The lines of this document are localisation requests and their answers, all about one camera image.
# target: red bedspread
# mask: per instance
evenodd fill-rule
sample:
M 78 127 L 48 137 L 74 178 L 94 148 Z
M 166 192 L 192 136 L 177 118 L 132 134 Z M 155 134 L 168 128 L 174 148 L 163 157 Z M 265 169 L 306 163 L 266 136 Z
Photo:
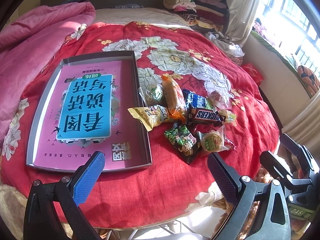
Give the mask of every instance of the red bedspread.
M 63 58 L 120 49 L 135 50 L 142 86 L 151 76 L 158 79 L 167 73 L 182 88 L 206 95 L 204 85 L 215 84 L 229 90 L 229 80 L 237 126 L 226 125 L 226 130 L 236 149 L 220 155 L 239 174 L 255 176 L 260 166 L 259 155 L 265 150 L 275 150 L 279 131 L 257 85 L 244 70 L 193 31 L 166 30 L 136 22 L 98 23 L 87 28 L 78 41 L 68 37 L 54 59 L 25 88 L 9 130 L 11 134 L 4 142 L 3 152 L 11 150 L 10 159 L 3 156 L 1 162 L 1 179 L 5 184 L 27 196 L 35 179 L 49 183 L 61 178 L 61 173 L 40 171 L 25 164 L 29 131 L 42 91 Z M 150 168 L 100 176 L 86 203 L 80 205 L 93 226 L 131 228 L 172 219 L 183 215 L 190 203 L 196 203 L 195 197 L 200 192 L 208 192 L 214 179 L 206 157 L 185 164 L 163 136 L 170 127 L 172 124 L 162 124 L 149 133 L 153 158 Z M 58 215 L 65 220 L 60 208 Z

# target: white curtain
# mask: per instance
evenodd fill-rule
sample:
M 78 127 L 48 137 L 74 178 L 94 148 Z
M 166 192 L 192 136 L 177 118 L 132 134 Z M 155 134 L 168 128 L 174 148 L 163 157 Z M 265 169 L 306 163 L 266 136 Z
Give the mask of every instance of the white curtain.
M 260 0 L 227 0 L 230 18 L 226 36 L 241 47 L 247 41 Z
M 306 104 L 293 121 L 282 128 L 295 142 L 305 145 L 314 159 L 320 161 L 320 91 Z

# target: tiled floor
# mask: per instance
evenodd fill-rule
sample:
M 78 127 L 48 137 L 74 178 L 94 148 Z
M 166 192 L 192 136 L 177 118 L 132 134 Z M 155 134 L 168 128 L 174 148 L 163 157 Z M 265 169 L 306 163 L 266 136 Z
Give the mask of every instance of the tiled floor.
M 197 211 L 194 211 L 191 215 L 187 217 L 179 218 L 186 226 L 191 228 L 195 233 L 202 236 L 211 238 L 214 227 L 218 223 L 220 216 L 224 213 L 223 210 L 213 207 L 204 207 Z M 175 232 L 180 232 L 180 223 L 175 221 L 170 227 L 167 227 Z M 181 231 L 183 233 L 189 233 L 190 231 L 182 226 Z M 121 240 L 125 240 L 132 233 L 132 230 L 120 231 Z M 133 239 L 150 239 L 155 237 L 169 236 L 170 233 L 159 227 L 140 229 L 134 235 Z

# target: open box lid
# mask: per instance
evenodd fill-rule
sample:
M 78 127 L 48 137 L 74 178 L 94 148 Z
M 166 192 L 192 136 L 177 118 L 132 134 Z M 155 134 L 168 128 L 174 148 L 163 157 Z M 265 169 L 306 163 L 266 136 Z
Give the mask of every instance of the open box lid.
M 27 165 L 72 172 L 100 151 L 105 154 L 103 172 L 150 166 L 148 132 L 127 110 L 143 106 L 138 88 L 133 51 L 62 60 L 33 119 Z

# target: bolt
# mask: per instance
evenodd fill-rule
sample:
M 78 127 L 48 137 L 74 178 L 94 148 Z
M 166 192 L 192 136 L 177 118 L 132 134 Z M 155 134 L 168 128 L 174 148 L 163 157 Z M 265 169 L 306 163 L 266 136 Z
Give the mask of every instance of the bolt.
M 35 181 L 33 182 L 33 186 L 39 186 L 39 184 L 40 184 L 39 179 L 37 179 L 37 180 L 35 180 Z
M 277 180 L 277 179 L 273 179 L 273 180 L 272 180 L 272 183 L 275 184 L 276 186 L 279 186 L 279 185 L 280 185 L 280 181 Z
M 69 176 L 64 176 L 62 179 L 61 179 L 62 182 L 64 183 L 67 183 L 70 181 L 70 177 Z
M 249 182 L 250 181 L 250 178 L 248 176 L 242 176 L 242 180 L 244 182 Z

